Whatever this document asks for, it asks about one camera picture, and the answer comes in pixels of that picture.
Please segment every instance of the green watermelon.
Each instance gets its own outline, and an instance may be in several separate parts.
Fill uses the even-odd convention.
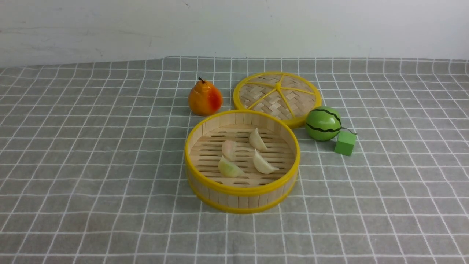
[[[306,131],[315,140],[331,140],[342,129],[339,113],[327,106],[314,108],[306,117]]]

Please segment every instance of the steamer basket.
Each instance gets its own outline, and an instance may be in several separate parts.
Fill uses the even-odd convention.
[[[269,114],[294,129],[321,106],[321,95],[306,79],[286,72],[262,72],[242,80],[234,89],[234,106]]]
[[[262,174],[252,162],[249,134],[255,128],[268,150],[259,154],[280,170]],[[218,170],[221,144],[237,142],[234,163],[244,176],[225,178]],[[184,148],[189,185],[203,202],[230,213],[256,213],[280,203],[292,190],[300,164],[300,147],[293,132],[280,120],[260,112],[232,110],[200,122]]]

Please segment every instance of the yellow plastic rim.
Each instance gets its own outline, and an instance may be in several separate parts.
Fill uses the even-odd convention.
[[[227,213],[233,213],[233,214],[254,214],[254,213],[260,213],[260,212],[263,212],[265,210],[268,210],[268,209],[276,206],[277,204],[281,203],[290,194],[290,192],[293,190],[293,187],[295,187],[296,179],[294,180],[294,182],[293,182],[292,186],[290,187],[290,189],[286,193],[284,193],[279,199],[277,199],[277,200],[275,200],[272,203],[269,203],[267,205],[264,205],[264,206],[261,206],[261,207],[255,207],[255,208],[235,208],[235,207],[228,207],[228,206],[224,206],[224,205],[212,202],[212,201],[208,200],[207,198],[203,197],[194,188],[194,186],[192,185],[192,182],[190,180],[188,180],[188,182],[189,182],[190,188],[192,189],[194,194],[197,196],[197,198],[199,198],[204,203],[212,206],[215,209],[218,209],[220,211],[224,211],[224,212],[227,212]]]
[[[192,161],[190,160],[189,157],[189,139],[193,136],[194,132],[201,127],[205,122],[227,114],[235,114],[235,113],[252,113],[256,115],[261,115],[266,118],[269,118],[277,123],[279,123],[281,126],[283,126],[288,134],[293,138],[295,141],[295,148],[296,148],[296,155],[295,155],[295,162],[293,163],[292,167],[290,170],[285,173],[280,179],[273,181],[271,183],[268,183],[266,185],[262,186],[257,186],[257,187],[249,187],[249,188],[241,188],[241,187],[233,187],[233,186],[227,186],[218,182],[215,182],[207,177],[205,177],[201,172],[199,172]],[[192,175],[203,185],[208,187],[209,189],[214,189],[218,192],[229,194],[229,195],[236,195],[236,196],[251,196],[251,195],[261,195],[261,194],[266,194],[269,193],[273,190],[276,190],[277,188],[283,186],[286,184],[294,175],[295,172],[298,171],[298,167],[300,165],[300,146],[298,145],[298,140],[296,139],[295,134],[293,134],[293,131],[283,122],[280,120],[266,114],[266,113],[261,113],[261,112],[256,112],[256,111],[251,111],[251,110],[231,110],[231,111],[225,111],[221,112],[218,114],[215,114],[213,116],[210,116],[206,119],[204,119],[202,122],[198,123],[190,132],[189,136],[186,139],[185,147],[184,147],[184,159],[186,160],[186,167],[187,169],[192,173]]]
[[[262,76],[262,75],[270,75],[270,74],[277,74],[277,75],[282,75],[281,76],[281,79],[280,79],[280,83],[282,82],[282,79],[284,76],[290,76],[292,78],[296,78],[304,83],[306,83],[307,86],[309,86],[309,88],[312,90],[312,92],[308,92],[308,91],[304,91],[304,90],[301,90],[301,89],[295,89],[295,91],[297,92],[302,92],[302,93],[310,93],[310,94],[313,94],[315,97],[316,97],[316,100],[314,102],[314,106],[311,106],[311,110],[313,110],[314,108],[316,107],[320,107],[322,105],[322,99],[321,99],[321,93],[319,92],[319,90],[312,84],[310,83],[308,80],[306,80],[305,78],[303,77],[300,77],[298,75],[295,75],[295,74],[292,74],[292,73],[288,73],[288,72],[281,72],[281,71],[267,71],[267,72],[261,72],[261,73],[258,73],[258,74],[254,74],[254,75],[251,75],[247,78],[245,78],[244,80],[242,80],[240,83],[238,83],[238,85],[236,86],[236,88],[234,89],[234,93],[233,93],[233,102],[234,102],[234,106],[236,107],[236,109],[251,109],[252,107],[254,107],[256,104],[258,104],[261,100],[263,100],[266,96],[268,96],[269,94],[273,93],[274,91],[276,91],[276,88],[273,86],[273,85],[268,85],[268,84],[264,84],[264,83],[253,83],[253,82],[250,82],[250,80],[254,79],[254,78],[257,78],[259,76]],[[265,86],[271,86],[272,87],[272,90],[267,93],[266,95],[262,96],[261,98],[259,98],[256,102],[254,102],[251,106],[249,106],[249,108],[245,108],[244,107],[244,104],[241,103],[241,100],[239,98],[239,92],[241,90],[241,88],[243,86],[245,86],[246,84],[262,84],[262,85],[265,85]],[[285,88],[285,87],[279,87],[280,90],[282,89],[285,89],[285,90],[292,90],[291,88]],[[288,104],[288,101],[286,100],[286,98],[283,96],[282,93],[279,93],[280,96],[282,97],[282,100],[285,102],[288,110],[290,111],[290,113],[292,114],[293,118],[291,119],[284,119],[284,120],[281,120],[281,122],[283,122],[284,124],[286,124],[289,128],[291,129],[294,129],[294,128],[297,128],[297,127],[300,127],[300,126],[304,126],[304,122],[306,120],[306,115],[304,116],[297,116],[295,117],[292,109],[290,108],[290,105]]]

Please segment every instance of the green cube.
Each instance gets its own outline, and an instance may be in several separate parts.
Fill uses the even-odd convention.
[[[335,143],[334,152],[350,156],[352,155],[353,147],[355,146],[356,135],[347,131],[340,131]]]

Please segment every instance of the white wall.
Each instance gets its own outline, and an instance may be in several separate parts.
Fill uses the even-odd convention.
[[[469,59],[468,0],[0,0],[0,67],[169,55]]]

